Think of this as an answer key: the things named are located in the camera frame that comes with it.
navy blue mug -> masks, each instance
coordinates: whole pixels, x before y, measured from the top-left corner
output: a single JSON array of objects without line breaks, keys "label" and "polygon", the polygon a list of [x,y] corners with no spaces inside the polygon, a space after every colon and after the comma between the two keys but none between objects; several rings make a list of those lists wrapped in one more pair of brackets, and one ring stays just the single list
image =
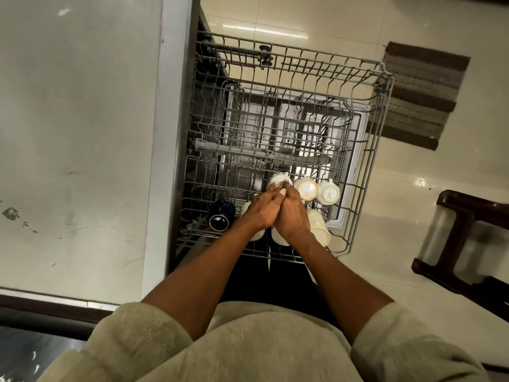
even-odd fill
[{"label": "navy blue mug", "polygon": [[224,232],[235,220],[235,205],[226,199],[212,204],[209,210],[209,226],[216,232]]}]

upper dish rack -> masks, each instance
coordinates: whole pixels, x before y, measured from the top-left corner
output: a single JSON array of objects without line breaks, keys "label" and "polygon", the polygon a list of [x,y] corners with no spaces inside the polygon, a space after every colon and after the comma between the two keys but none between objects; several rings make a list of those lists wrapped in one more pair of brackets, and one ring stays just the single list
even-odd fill
[{"label": "upper dish rack", "polygon": [[[333,253],[353,243],[393,78],[380,62],[200,32],[188,128],[179,251],[218,237],[205,218],[217,199],[237,211],[276,172],[332,179],[332,206],[310,201],[333,236]],[[301,259],[270,233],[245,254]]]}]

white cup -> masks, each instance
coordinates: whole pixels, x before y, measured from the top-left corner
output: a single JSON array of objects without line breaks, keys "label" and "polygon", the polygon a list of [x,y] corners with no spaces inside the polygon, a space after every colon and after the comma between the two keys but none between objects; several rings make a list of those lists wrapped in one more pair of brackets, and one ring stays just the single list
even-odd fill
[{"label": "white cup", "polygon": [[316,209],[308,209],[308,219],[311,233],[315,235],[320,245],[327,246],[330,243],[330,232],[325,225],[322,214]]},{"label": "white cup", "polygon": [[318,185],[315,180],[307,176],[299,178],[293,183],[293,186],[299,191],[300,199],[304,201],[312,201],[318,195]]},{"label": "white cup", "polygon": [[289,178],[288,172],[274,174],[270,179],[269,185],[275,183],[276,186],[283,187],[284,181],[289,181],[289,184],[293,185],[292,180]]},{"label": "white cup", "polygon": [[[251,205],[251,201],[248,201],[244,205],[242,205],[242,207],[240,208],[240,217],[244,215],[244,213],[247,211],[247,208],[249,208],[249,205]],[[250,241],[260,240],[264,234],[265,229],[262,229],[261,231],[256,232],[256,234],[251,238]]]},{"label": "white cup", "polygon": [[318,184],[317,201],[322,205],[334,205],[341,197],[340,188],[329,179]]},{"label": "white cup", "polygon": [[274,242],[276,244],[279,244],[282,246],[289,246],[289,244],[286,242],[286,240],[283,237],[281,237],[281,235],[279,234],[279,232],[276,230],[275,227],[272,227],[272,240],[274,240]]}]

black pants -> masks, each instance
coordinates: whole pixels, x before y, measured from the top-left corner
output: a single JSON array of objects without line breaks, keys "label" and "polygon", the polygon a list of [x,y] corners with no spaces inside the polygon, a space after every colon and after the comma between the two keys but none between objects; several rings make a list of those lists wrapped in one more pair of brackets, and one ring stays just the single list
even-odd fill
[{"label": "black pants", "polygon": [[304,264],[240,256],[221,302],[259,302],[303,312],[337,326],[318,286]]}]

sleeve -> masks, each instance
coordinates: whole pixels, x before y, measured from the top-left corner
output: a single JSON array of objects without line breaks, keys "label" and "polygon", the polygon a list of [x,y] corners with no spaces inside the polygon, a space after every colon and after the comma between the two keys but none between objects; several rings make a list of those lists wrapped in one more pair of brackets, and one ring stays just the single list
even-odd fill
[{"label": "sleeve", "polygon": [[397,303],[373,315],[350,356],[366,382],[488,381],[479,362],[433,335]]},{"label": "sleeve", "polygon": [[192,343],[171,316],[144,303],[120,306],[80,352],[60,355],[39,381],[138,380]]}]

